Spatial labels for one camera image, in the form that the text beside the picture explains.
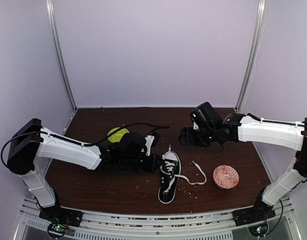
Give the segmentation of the black white canvas sneaker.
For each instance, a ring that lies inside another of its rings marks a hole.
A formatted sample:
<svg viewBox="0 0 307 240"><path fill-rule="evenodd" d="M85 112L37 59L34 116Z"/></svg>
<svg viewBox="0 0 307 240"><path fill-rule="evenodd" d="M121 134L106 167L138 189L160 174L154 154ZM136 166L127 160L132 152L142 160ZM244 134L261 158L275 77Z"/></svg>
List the black white canvas sneaker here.
<svg viewBox="0 0 307 240"><path fill-rule="evenodd" d="M158 200L162 204L170 204L174 200L181 170L181 161L174 151L170 150L162 155L158 190Z"/></svg>

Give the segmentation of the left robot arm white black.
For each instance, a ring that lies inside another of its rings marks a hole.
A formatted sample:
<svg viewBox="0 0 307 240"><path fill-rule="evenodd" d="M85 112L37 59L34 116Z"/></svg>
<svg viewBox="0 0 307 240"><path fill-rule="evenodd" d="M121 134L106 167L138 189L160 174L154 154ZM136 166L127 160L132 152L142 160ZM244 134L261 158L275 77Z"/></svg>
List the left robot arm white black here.
<svg viewBox="0 0 307 240"><path fill-rule="evenodd" d="M79 141L49 130L40 119L33 118L5 143L9 151L3 163L22 179L46 214L54 222L61 222L66 212L60 207L56 192L36 169L35 158L56 159L92 171L118 165L153 173L162 165L162 157L152 153L159 139L156 132L147 136L125 133L119 141L104 145L107 139L95 143Z"/></svg>

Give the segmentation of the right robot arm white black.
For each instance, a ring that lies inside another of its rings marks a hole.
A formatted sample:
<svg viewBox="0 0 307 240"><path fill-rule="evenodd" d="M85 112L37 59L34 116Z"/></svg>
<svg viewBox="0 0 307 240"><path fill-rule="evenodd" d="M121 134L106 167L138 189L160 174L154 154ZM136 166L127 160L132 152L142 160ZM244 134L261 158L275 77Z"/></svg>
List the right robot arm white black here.
<svg viewBox="0 0 307 240"><path fill-rule="evenodd" d="M190 114L192 126L180 130L182 146L209 147L212 143L253 143L261 159L269 158L264 148L294 153L291 163L283 163L276 181L258 195L250 217L260 221L282 197L307 179L307 117L301 121L259 118L252 114L231 113L225 118L198 112Z"/></svg>

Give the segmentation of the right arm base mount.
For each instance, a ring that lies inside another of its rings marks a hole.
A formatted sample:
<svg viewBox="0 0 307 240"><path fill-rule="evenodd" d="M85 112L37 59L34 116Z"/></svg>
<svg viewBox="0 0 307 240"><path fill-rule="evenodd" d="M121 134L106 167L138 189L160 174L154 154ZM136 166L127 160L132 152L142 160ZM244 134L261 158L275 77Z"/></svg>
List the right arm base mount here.
<svg viewBox="0 0 307 240"><path fill-rule="evenodd" d="M262 238L269 232L268 219L276 216L274 210L265 211L261 208L249 207L232 212L235 225L245 226L256 238Z"/></svg>

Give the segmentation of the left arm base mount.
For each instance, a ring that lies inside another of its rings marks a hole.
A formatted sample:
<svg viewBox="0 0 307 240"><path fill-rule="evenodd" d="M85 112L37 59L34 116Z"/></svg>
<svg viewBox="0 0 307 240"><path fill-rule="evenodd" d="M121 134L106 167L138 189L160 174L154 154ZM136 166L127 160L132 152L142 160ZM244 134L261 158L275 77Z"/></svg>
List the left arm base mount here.
<svg viewBox="0 0 307 240"><path fill-rule="evenodd" d="M47 212L40 210L39 217L48 220L47 233L53 239L59 239L66 235L70 227L79 227L83 213L78 210L61 208L60 212Z"/></svg>

